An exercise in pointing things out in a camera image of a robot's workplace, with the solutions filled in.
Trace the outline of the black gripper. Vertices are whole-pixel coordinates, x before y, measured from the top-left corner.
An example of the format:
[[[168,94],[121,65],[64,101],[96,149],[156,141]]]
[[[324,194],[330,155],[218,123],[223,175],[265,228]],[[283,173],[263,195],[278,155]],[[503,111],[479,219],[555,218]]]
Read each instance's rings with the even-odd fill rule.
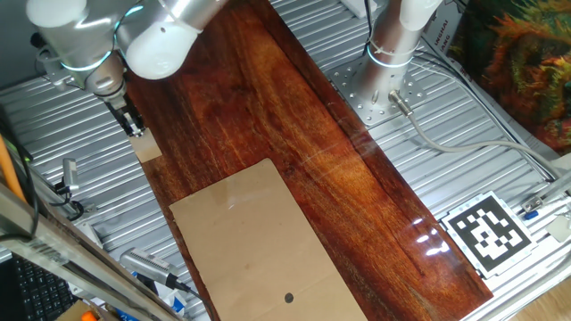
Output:
[[[142,136],[145,124],[127,94],[105,98],[104,102],[128,136]]]

